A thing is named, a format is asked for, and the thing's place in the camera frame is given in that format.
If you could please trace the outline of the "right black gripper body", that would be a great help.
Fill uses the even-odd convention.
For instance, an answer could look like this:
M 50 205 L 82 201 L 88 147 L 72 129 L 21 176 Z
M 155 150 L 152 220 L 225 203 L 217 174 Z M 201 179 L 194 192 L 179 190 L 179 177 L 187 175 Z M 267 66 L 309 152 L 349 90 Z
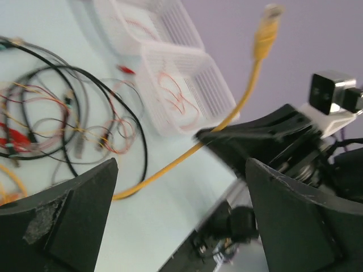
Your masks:
M 304 184 L 322 184 L 328 173 L 330 144 L 322 139 L 313 118 L 297 110 L 282 128 L 266 164 Z

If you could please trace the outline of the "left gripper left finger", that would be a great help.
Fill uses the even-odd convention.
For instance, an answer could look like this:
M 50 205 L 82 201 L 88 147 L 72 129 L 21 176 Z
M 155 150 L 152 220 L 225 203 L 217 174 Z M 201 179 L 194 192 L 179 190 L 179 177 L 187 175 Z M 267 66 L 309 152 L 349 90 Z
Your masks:
M 117 181 L 114 158 L 1 206 L 1 271 L 94 271 Z

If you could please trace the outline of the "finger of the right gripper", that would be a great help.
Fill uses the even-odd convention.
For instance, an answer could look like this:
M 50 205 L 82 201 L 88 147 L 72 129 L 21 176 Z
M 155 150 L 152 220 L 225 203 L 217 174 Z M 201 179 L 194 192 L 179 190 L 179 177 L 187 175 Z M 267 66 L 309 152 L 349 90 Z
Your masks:
M 222 160 L 239 178 L 246 177 L 246 161 L 257 159 L 279 169 L 284 164 L 284 141 L 277 138 L 276 126 L 282 113 L 271 113 L 250 122 L 230 125 L 221 131 L 201 129 L 195 134 L 199 143 Z

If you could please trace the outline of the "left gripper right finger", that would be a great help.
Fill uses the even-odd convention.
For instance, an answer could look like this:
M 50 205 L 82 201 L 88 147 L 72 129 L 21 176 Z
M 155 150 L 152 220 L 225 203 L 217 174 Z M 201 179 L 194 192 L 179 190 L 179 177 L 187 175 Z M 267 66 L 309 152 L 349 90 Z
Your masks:
M 246 163 L 269 271 L 362 271 L 362 204 Z

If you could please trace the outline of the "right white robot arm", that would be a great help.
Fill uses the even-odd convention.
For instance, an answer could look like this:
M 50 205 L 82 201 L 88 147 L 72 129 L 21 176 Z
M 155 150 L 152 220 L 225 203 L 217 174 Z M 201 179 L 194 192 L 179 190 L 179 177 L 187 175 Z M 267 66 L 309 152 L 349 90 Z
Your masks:
M 362 202 L 362 149 L 334 155 L 362 139 L 328 141 L 357 116 L 346 110 L 325 115 L 309 104 L 300 109 L 285 104 L 265 117 L 221 131 L 201 129 L 195 137 L 241 179 L 246 161 L 254 158 L 306 185 L 327 187 L 339 197 Z

